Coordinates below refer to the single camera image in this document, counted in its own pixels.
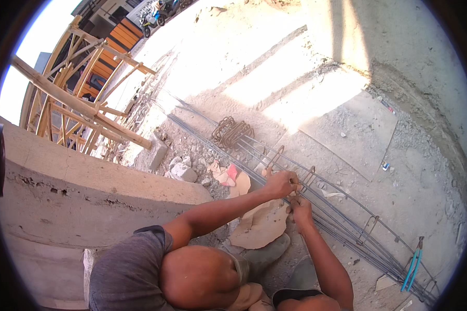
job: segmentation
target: wheel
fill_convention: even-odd
[[[183,0],[183,1],[180,1],[180,9],[183,11],[183,10],[186,9],[191,3],[192,3],[192,1],[190,1],[190,0]]]
[[[157,18],[157,24],[159,26],[164,26],[164,16],[160,15],[158,18]]]
[[[149,26],[144,26],[144,27],[143,27],[143,35],[144,35],[144,37],[146,37],[146,38],[149,38],[149,37],[150,37],[150,27],[149,27]]]

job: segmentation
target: motorcycle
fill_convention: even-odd
[[[180,0],[159,1],[160,9],[153,12],[153,16],[159,26],[164,26],[168,17],[174,16],[180,8]]]
[[[142,27],[144,37],[149,38],[151,28],[157,27],[156,19],[151,13],[145,13],[140,16],[140,26]]]
[[[156,28],[159,26],[164,26],[168,17],[172,17],[176,14],[178,9],[183,11],[194,0],[160,0],[159,1],[159,10],[153,12],[145,12],[140,17],[140,25],[143,30],[143,34],[146,38],[150,37],[151,28]]]

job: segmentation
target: pliers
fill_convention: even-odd
[[[417,244],[417,249],[415,250],[415,253],[413,253],[412,262],[410,264],[410,268],[408,268],[408,274],[406,275],[405,281],[403,282],[403,286],[401,287],[402,292],[406,287],[406,282],[408,282],[410,275],[412,275],[410,283],[408,284],[408,288],[406,289],[407,292],[410,291],[410,287],[412,287],[413,280],[415,279],[415,276],[417,275],[417,270],[419,269],[420,260],[422,259],[423,240],[424,240],[424,237],[419,236],[419,243]]]

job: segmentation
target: window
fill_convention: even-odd
[[[136,8],[137,5],[139,5],[143,0],[126,0],[126,3],[128,3],[132,8]]]
[[[109,19],[117,25],[128,13],[127,10],[120,6],[109,16]]]

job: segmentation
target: man's left arm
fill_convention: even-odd
[[[175,250],[186,246],[190,239],[208,234],[260,204],[281,199],[300,188],[295,172],[273,174],[268,168],[263,188],[243,196],[199,204],[163,225],[163,228],[173,237]]]

